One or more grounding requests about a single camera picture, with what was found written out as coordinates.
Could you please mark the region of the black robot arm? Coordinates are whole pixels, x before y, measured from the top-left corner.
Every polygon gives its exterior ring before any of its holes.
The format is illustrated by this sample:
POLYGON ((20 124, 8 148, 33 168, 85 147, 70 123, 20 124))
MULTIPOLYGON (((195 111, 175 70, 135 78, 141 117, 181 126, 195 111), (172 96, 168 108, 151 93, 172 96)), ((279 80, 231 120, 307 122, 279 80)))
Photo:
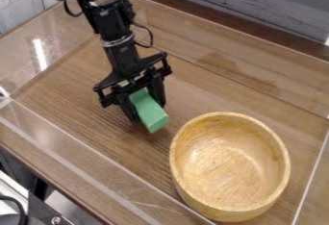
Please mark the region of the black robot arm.
POLYGON ((167 54, 159 52, 147 57, 139 55, 143 46, 135 40, 131 30, 137 25, 129 0, 76 0, 78 12, 68 12, 73 17, 84 16, 93 33, 100 37, 112 71, 94 85, 102 107, 116 105, 133 122, 143 120, 132 95, 140 90, 159 106, 165 105, 164 77, 172 73, 167 54))

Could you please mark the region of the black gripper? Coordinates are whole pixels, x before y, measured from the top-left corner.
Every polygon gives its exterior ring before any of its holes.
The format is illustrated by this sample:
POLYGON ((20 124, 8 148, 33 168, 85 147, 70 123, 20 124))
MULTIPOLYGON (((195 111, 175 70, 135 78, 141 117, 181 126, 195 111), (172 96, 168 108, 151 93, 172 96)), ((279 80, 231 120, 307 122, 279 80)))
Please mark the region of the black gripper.
POLYGON ((128 33, 121 37, 100 36, 100 39, 112 71, 94 85, 93 91, 98 94, 102 107, 119 105, 127 118, 132 122, 139 122, 140 117, 136 108, 128 95, 123 92, 132 93, 141 88, 147 88, 157 105, 164 107, 164 77, 172 73, 171 66, 167 63, 167 53, 159 52, 141 58, 133 33, 128 33))

